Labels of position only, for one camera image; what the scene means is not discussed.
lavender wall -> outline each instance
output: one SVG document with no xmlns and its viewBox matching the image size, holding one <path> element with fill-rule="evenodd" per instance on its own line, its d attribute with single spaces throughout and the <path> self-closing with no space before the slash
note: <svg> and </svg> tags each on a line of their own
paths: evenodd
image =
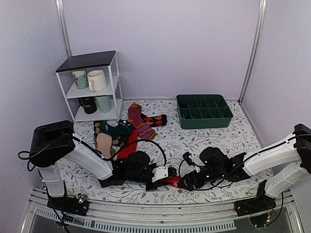
<svg viewBox="0 0 311 233">
<path fill-rule="evenodd" d="M 311 128 L 311 4 L 269 0 L 244 108 L 264 146 L 303 123 Z M 311 180 L 292 187 L 305 232 L 311 232 Z"/>
<path fill-rule="evenodd" d="M 17 233 L 36 171 L 17 158 L 36 126 L 69 119 L 55 69 L 66 58 L 55 1 L 0 1 L 0 232 Z"/>
<path fill-rule="evenodd" d="M 238 99 L 259 1 L 66 0 L 73 55 L 119 51 L 126 98 Z"/>
</svg>

green organizer tray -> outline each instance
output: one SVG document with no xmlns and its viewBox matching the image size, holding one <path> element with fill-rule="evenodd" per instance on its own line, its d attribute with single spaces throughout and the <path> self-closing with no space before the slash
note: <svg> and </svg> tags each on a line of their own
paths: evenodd
<svg viewBox="0 0 311 233">
<path fill-rule="evenodd" d="M 180 126 L 184 130 L 228 127 L 233 114 L 221 95 L 178 95 Z"/>
</svg>

floral patterned mat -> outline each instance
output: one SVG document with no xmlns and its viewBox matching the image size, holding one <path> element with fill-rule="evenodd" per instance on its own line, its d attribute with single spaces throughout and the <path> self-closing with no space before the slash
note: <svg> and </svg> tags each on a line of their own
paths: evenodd
<svg viewBox="0 0 311 233">
<path fill-rule="evenodd" d="M 134 102 L 142 106 L 142 112 L 147 116 L 167 115 L 167 125 L 154 128 L 158 133 L 155 141 L 160 144 L 167 155 L 167 166 L 178 168 L 182 161 L 182 155 L 186 151 L 199 155 L 206 147 L 218 147 L 229 157 L 243 151 L 248 152 L 260 148 L 247 118 L 235 101 L 228 101 L 234 117 L 227 128 L 201 130 L 180 128 L 175 100 L 125 100 L 121 119 L 127 119 L 127 110 Z M 93 122 L 79 122 L 74 129 L 85 142 L 94 146 Z M 151 162 L 163 164 L 162 154 L 155 145 L 140 142 L 138 150 L 146 152 L 150 156 Z M 59 161 L 59 166 L 70 195 L 84 193 L 93 200 L 139 204 L 191 204 L 251 197 L 256 195 L 258 184 L 273 175 L 269 169 L 248 180 L 233 183 L 229 187 L 214 188 L 209 191 L 189 192 L 172 186 L 162 186 L 156 191 L 146 192 L 144 184 L 134 182 L 125 182 L 123 186 L 101 188 L 98 180 L 90 172 L 74 162 L 62 159 Z M 193 170 L 194 167 L 183 163 L 181 175 Z M 210 184 L 206 184 L 203 188 L 207 187 L 210 187 Z"/>
</svg>

sock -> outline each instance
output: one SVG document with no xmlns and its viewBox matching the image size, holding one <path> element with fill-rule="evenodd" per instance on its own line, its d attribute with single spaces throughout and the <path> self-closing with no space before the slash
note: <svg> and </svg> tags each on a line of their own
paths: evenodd
<svg viewBox="0 0 311 233">
<path fill-rule="evenodd" d="M 114 154 L 114 149 L 111 147 L 112 138 L 111 136 L 99 133 L 95 139 L 95 148 L 102 154 L 103 157 L 109 159 Z"/>
<path fill-rule="evenodd" d="M 150 127 L 165 126 L 167 123 L 167 116 L 165 114 L 148 117 L 142 113 L 140 117 Z"/>
<path fill-rule="evenodd" d="M 119 120 L 116 127 L 107 124 L 105 121 L 94 121 L 94 135 L 97 136 L 99 133 L 105 133 L 110 135 L 112 140 L 118 139 L 123 134 L 130 136 L 133 129 L 133 125 L 127 124 L 125 120 Z"/>
<path fill-rule="evenodd" d="M 137 141 L 137 139 L 138 139 L 138 131 L 137 130 L 133 130 L 131 136 L 128 139 L 128 143 Z M 128 157 L 129 154 L 135 153 L 136 152 L 136 147 L 137 147 L 137 143 L 134 143 L 134 144 L 128 146 L 127 148 L 123 149 L 118 154 L 118 159 L 125 159 L 125 158 Z"/>
<path fill-rule="evenodd" d="M 157 133 L 151 129 L 149 125 L 144 123 L 140 115 L 141 107 L 138 104 L 133 103 L 128 109 L 128 122 L 138 130 L 141 139 L 153 140 Z"/>
<path fill-rule="evenodd" d="M 115 147 L 123 147 L 127 144 L 129 137 L 130 136 L 127 134 L 120 134 L 116 140 L 112 141 L 112 145 Z"/>
<path fill-rule="evenodd" d="M 178 187 L 178 182 L 180 182 L 180 177 L 179 176 L 176 176 L 176 177 L 173 177 L 173 178 L 165 178 L 165 179 L 163 179 L 163 181 L 165 181 L 167 183 L 170 183 L 171 186 L 173 186 L 175 188 L 179 188 Z"/>
</svg>

black mug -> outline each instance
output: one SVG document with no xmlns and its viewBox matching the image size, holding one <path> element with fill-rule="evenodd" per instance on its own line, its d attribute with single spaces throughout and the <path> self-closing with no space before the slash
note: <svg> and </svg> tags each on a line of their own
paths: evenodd
<svg viewBox="0 0 311 233">
<path fill-rule="evenodd" d="M 97 107 L 94 97 L 82 97 L 78 99 L 86 114 L 92 114 L 96 112 Z"/>
</svg>

